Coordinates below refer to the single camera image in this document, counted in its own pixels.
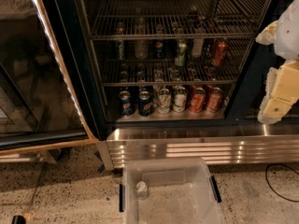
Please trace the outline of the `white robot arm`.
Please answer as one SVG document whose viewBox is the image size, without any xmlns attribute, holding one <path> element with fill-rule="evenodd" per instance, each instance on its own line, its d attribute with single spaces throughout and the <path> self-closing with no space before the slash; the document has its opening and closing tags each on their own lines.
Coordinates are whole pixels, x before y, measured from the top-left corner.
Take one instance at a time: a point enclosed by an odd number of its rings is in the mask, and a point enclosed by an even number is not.
<svg viewBox="0 0 299 224">
<path fill-rule="evenodd" d="M 267 25 L 256 37 L 262 45 L 274 45 L 274 52 L 285 60 L 280 68 L 271 67 L 258 121 L 275 124 L 299 100 L 299 0 L 293 0 L 279 19 Z"/>
</svg>

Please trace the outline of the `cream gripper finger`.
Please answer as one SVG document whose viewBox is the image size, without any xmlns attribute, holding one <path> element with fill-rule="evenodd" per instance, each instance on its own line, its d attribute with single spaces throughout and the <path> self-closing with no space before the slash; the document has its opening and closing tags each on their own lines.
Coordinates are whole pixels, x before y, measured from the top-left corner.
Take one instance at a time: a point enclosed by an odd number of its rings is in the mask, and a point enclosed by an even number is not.
<svg viewBox="0 0 299 224">
<path fill-rule="evenodd" d="M 287 60 L 279 69 L 271 67 L 267 74 L 266 95 L 258 113 L 258 121 L 274 124 L 299 100 L 299 62 Z"/>
<path fill-rule="evenodd" d="M 276 29 L 278 22 L 273 21 L 267 25 L 255 38 L 255 41 L 262 45 L 271 45 L 276 40 Z"/>
</svg>

